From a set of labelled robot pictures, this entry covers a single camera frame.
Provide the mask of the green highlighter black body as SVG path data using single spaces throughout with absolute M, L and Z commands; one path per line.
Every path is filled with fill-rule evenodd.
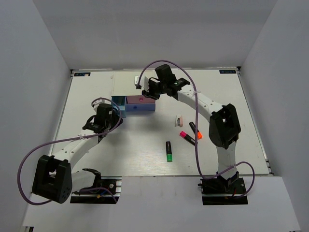
M 172 149 L 171 149 L 171 142 L 166 141 L 166 156 L 167 156 L 167 162 L 172 162 Z

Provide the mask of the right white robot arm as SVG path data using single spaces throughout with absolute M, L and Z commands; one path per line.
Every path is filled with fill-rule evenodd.
M 177 79 L 167 64 L 157 67 L 155 72 L 156 78 L 143 74 L 136 76 L 136 88 L 142 90 L 143 96 L 153 100 L 167 94 L 192 107 L 197 116 L 202 115 L 208 121 L 209 138 L 217 149 L 218 188 L 222 192 L 230 192 L 239 178 L 235 152 L 241 128 L 234 105 L 222 105 L 199 93 L 191 79 Z

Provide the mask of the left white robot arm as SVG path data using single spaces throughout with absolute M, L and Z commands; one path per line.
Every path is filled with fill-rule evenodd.
M 51 156 L 43 155 L 39 158 L 32 185 L 34 194 L 64 203 L 72 193 L 110 192 L 103 187 L 99 171 L 91 168 L 73 171 L 87 152 L 99 145 L 108 132 L 123 122 L 110 104 L 97 104 L 95 112 L 86 121 L 77 139 Z

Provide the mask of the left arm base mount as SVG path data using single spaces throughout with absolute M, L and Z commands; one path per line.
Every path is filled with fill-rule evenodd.
M 121 187 L 121 177 L 106 177 L 95 169 L 84 168 L 72 174 L 70 203 L 116 204 Z

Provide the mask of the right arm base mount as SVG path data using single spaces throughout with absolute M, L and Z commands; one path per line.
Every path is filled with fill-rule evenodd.
M 247 205 L 247 196 L 243 178 L 239 178 L 226 190 L 218 179 L 201 179 L 197 185 L 201 189 L 203 205 Z

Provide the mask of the pink drawer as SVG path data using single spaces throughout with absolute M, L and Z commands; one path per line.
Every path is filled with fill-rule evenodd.
M 128 104 L 148 104 L 148 103 L 155 103 L 155 100 L 151 98 L 147 98 L 143 95 L 131 95 L 126 96 L 126 100 Z

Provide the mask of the light blue drawer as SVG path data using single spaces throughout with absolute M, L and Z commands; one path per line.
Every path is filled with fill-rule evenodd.
M 112 101 L 119 107 L 122 118 L 126 117 L 126 96 L 112 96 Z

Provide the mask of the orange highlighter black body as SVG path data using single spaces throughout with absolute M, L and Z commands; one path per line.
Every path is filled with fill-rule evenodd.
M 194 122 L 189 122 L 189 126 L 191 128 L 191 130 L 194 132 L 194 133 L 197 133 L 197 139 L 200 140 L 203 138 L 202 134 L 200 133 L 199 130 L 197 130 L 196 128 L 196 125 L 194 124 Z

